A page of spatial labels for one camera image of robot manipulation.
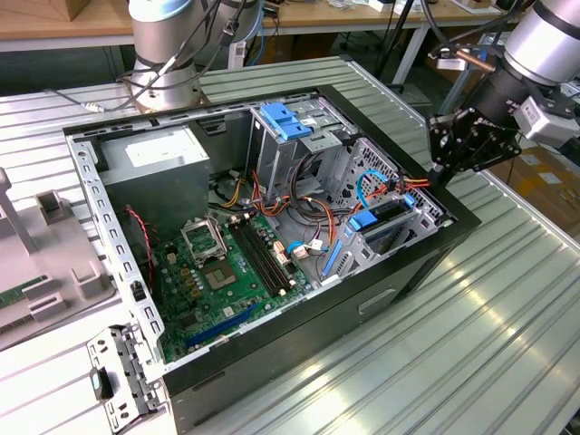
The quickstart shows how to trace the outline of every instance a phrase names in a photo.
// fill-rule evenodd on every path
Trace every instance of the robotic arm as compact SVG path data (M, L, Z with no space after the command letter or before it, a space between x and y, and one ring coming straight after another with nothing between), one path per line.
M541 0L516 27L488 74L452 114L428 121L431 184L521 152L521 132L556 148L580 128L559 91L580 71L580 1Z
M264 0L130 0L137 61L130 79L123 81L139 109L198 104L198 78L219 50L256 34L263 4ZM193 58L208 45L213 54L198 72Z

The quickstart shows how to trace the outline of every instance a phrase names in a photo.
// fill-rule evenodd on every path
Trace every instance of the black ram slot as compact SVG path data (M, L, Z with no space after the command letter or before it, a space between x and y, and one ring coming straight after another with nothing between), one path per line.
M288 278L285 277L276 261L270 256L254 229L247 223L241 223L236 227L230 227L229 230L250 265L260 277L267 292L272 297L276 297L280 290L288 291L290 289Z
M232 235L246 255L250 265L252 265L258 274L262 284L264 284L266 287L267 292L272 297L277 296L280 292L280 289L284 287L276 279L275 274L272 273L271 265L269 265L264 260L264 258L260 256L259 251L250 242L250 239L247 236L246 226L237 228L237 231L232 232Z
M246 236L247 241L249 242L250 246L254 248L254 252L256 253L256 257L263 263L266 267L266 271L268 272L268 276L275 280L275 285L278 290L290 289L290 283L288 279L285 277L284 273L280 270L278 263L272 258L269 251L264 245L264 242L260 239L256 231L252 228L249 223L246 223L242 226L242 231Z
M271 266L272 272L276 275L278 284L282 286L285 290L288 289L290 284L288 283L288 279L284 275L284 272L280 270L278 263L272 258L270 252L264 246L264 242L260 239L259 235L256 231L249 225L245 225L244 232L252 246L255 247L257 253L262 257L262 259L267 262Z
M274 289L276 289L276 282L271 278L267 271L263 268L262 262L256 259L256 253L254 248L247 241L246 235L241 227L230 227L230 233L234 240L236 240L237 245L244 253L247 261L254 268L258 276L260 277L262 284L266 286L266 290L271 294Z

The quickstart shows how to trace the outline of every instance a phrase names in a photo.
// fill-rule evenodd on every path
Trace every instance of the circuit board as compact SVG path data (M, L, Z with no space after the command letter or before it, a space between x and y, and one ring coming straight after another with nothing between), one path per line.
M276 242L277 238L264 217L252 217L249 225L259 232L269 247ZM294 286L285 295L271 296L235 241L232 231L233 228L220 227L227 246L226 258L213 259L201 269L195 268L183 237L153 248L153 255L159 261L153 298L165 324L160 344L166 363L176 361L215 341L220 335L235 331L241 324L252 322L312 290L304 273L291 264L279 268L295 282ZM197 242L191 238L189 241L194 245ZM274 258L276 252L272 248L268 251ZM231 327L219 334L211 333L216 327L228 326L228 321Z
M26 297L23 293L25 288L42 283L45 279L47 279L45 275L40 275L30 281L26 281L25 283L9 288L5 292L0 293L0 308L6 308L18 301L22 301Z

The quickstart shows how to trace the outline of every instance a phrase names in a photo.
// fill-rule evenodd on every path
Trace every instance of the aluminum table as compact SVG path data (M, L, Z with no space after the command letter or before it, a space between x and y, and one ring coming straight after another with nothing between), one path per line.
M212 72L213 102L333 84L426 168L423 120L339 58ZM117 85L69 90L116 105ZM57 189L102 250L61 128L92 114L49 94L0 99L0 166L17 208ZM580 246L488 173L449 190L482 220L422 289L191 434L551 433L580 407ZM108 433L84 343L128 318L116 295L0 353L0 433ZM130 431L175 433L170 410Z

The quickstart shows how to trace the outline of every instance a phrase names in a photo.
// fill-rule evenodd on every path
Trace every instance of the expansion slot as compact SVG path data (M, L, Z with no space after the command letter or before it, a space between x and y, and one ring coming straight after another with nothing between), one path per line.
M272 297L280 295L281 291L290 290L288 278L248 222L236 224L229 230Z
M238 324L245 322L247 319L250 318L250 315L252 314L252 311L255 308L256 308L256 305L253 304L252 306L249 306L241 313L236 314L235 316L223 321L221 324L217 324L215 326L212 326L211 328L207 329L203 333L197 333L193 337L189 337L185 341L185 347L189 348L189 347L195 346L196 344L203 343L206 340L209 340L209 339L215 337L216 335L220 335L221 333L228 330L229 328L232 328Z

